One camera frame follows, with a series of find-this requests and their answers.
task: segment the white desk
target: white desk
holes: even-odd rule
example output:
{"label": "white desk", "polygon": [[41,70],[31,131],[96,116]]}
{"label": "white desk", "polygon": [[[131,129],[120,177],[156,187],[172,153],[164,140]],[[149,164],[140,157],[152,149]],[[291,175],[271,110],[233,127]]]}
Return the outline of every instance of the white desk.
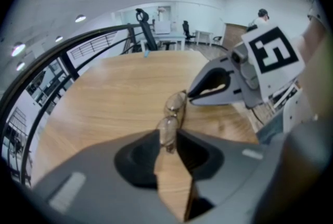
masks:
{"label": "white desk", "polygon": [[[186,36],[179,32],[170,32],[169,34],[152,33],[152,36],[154,37],[156,42],[165,42],[165,41],[181,42],[181,50],[182,51],[185,50]],[[146,51],[145,43],[147,42],[146,38],[142,35],[138,38],[138,41],[140,41],[142,52],[145,52]]]}
{"label": "white desk", "polygon": [[199,44],[199,39],[200,39],[200,35],[204,34],[207,36],[207,40],[209,39],[209,46],[212,46],[212,32],[208,32],[208,31],[202,31],[202,30],[196,30],[196,40],[197,40],[197,45]]}

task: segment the black cable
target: black cable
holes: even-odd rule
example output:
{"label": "black cable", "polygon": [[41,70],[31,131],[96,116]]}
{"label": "black cable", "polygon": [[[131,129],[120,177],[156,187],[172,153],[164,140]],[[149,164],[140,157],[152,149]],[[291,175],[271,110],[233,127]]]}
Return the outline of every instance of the black cable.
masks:
{"label": "black cable", "polygon": [[254,112],[253,108],[251,108],[252,113],[254,114],[255,118],[264,126],[264,123],[260,120],[260,118],[257,116],[257,114]]}

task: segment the person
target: person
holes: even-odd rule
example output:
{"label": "person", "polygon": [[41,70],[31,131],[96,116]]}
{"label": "person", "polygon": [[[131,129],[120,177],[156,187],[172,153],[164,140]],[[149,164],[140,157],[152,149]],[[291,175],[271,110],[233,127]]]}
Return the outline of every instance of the person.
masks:
{"label": "person", "polygon": [[333,47],[331,29],[318,2],[308,14],[310,23],[300,36],[291,40],[305,62],[298,76],[301,90],[287,100],[257,136],[260,143],[269,144],[274,135],[289,132],[293,127],[311,119],[326,118],[333,113]]}
{"label": "person", "polygon": [[270,17],[268,16],[267,10],[260,9],[258,12],[258,17],[249,24],[249,27],[251,27],[251,26],[260,27],[263,25],[267,25],[269,19],[270,19]]}

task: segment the metal railing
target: metal railing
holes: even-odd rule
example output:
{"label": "metal railing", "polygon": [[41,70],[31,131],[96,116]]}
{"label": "metal railing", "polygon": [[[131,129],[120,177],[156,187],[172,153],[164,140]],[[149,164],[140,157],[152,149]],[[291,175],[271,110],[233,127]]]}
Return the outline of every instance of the metal railing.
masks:
{"label": "metal railing", "polygon": [[[9,170],[15,180],[18,180],[20,176],[19,162],[21,161],[23,146],[27,139],[26,129],[26,116],[18,107],[16,107],[6,123],[5,141],[3,145],[3,147],[7,147],[5,158]],[[26,173],[25,178],[27,179],[28,184],[30,184],[30,175]]]}
{"label": "metal railing", "polygon": [[80,47],[70,51],[70,54],[74,59],[78,59],[85,55],[91,53],[98,53],[100,50],[110,46],[113,38],[115,37],[116,32],[112,32],[106,36],[94,39],[86,44],[81,45]]}
{"label": "metal railing", "polygon": [[[9,86],[9,88],[4,93],[2,99],[0,100],[0,145],[3,147],[4,143],[4,137],[6,132],[6,127],[8,126],[8,117],[10,115],[10,112],[12,108],[14,107],[16,101],[22,94],[22,92],[27,88],[27,86],[30,84],[30,82],[37,76],[45,67],[50,65],[50,63],[57,58],[60,58],[62,61],[67,73],[69,74],[66,76],[50,93],[47,100],[39,110],[36,118],[34,119],[31,129],[26,136],[25,143],[22,146],[21,154],[21,166],[19,167],[19,181],[22,184],[26,183],[26,180],[30,180],[30,177],[27,175],[27,162],[29,159],[29,149],[31,146],[31,142],[33,140],[33,137],[35,136],[36,130],[40,124],[40,121],[50,106],[51,103],[54,102],[54,99],[57,97],[59,91],[64,87],[64,85],[70,80],[76,80],[79,77],[78,71],[82,69],[84,66],[86,66],[89,62],[91,62],[93,59],[95,59],[97,56],[101,55],[105,51],[111,49],[112,47],[122,43],[126,42],[125,47],[122,54],[129,53],[130,50],[135,50],[137,52],[140,49],[140,46],[137,45],[135,37],[137,35],[142,34],[134,34],[134,28],[140,27],[138,24],[127,24],[127,25],[121,25],[121,26],[114,26],[99,30],[94,30],[91,32],[87,32],[84,34],[81,34],[79,36],[76,36],[74,38],[68,39],[64,41],[63,43],[60,43],[54,48],[51,48],[49,51],[38,57],[34,62],[32,62],[24,71],[21,73]],[[97,42],[99,38],[107,38],[111,34],[115,34],[117,31],[125,30],[127,29],[129,31],[128,37],[117,41],[113,44],[109,44],[106,47],[100,48],[99,52],[94,54],[92,57],[88,58],[86,61],[82,62],[78,67],[74,68],[72,62],[70,61],[67,52],[70,49],[73,49],[74,47],[80,45],[80,44],[89,44],[91,40]]]}

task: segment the floor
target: floor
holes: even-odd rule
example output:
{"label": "floor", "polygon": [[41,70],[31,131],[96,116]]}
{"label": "floor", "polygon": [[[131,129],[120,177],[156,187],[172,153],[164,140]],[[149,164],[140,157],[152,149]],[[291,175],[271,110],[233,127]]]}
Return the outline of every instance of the floor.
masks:
{"label": "floor", "polygon": [[[170,45],[170,50],[174,50],[174,45]],[[213,60],[221,56],[226,56],[226,51],[218,46],[208,46],[204,44],[199,44],[197,46],[195,43],[191,43],[185,45],[185,50],[199,51],[208,60]],[[258,132],[264,126],[264,124],[271,120],[274,114],[275,110],[272,103],[266,103],[257,106],[253,109],[253,111],[247,110],[248,118],[255,132]]]}

